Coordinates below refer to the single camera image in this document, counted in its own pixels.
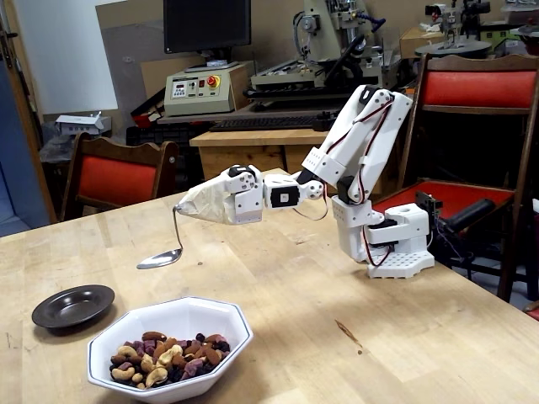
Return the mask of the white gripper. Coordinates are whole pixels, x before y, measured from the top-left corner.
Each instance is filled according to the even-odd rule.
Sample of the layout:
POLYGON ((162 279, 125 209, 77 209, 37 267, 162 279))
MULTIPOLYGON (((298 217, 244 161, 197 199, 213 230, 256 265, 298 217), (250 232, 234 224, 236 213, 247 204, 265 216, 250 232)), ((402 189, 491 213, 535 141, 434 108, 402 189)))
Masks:
POLYGON ((189 189, 179 206, 213 206, 224 200, 231 224, 261 221, 264 208, 262 173, 253 165, 233 165, 222 174, 225 178, 218 176, 189 189))

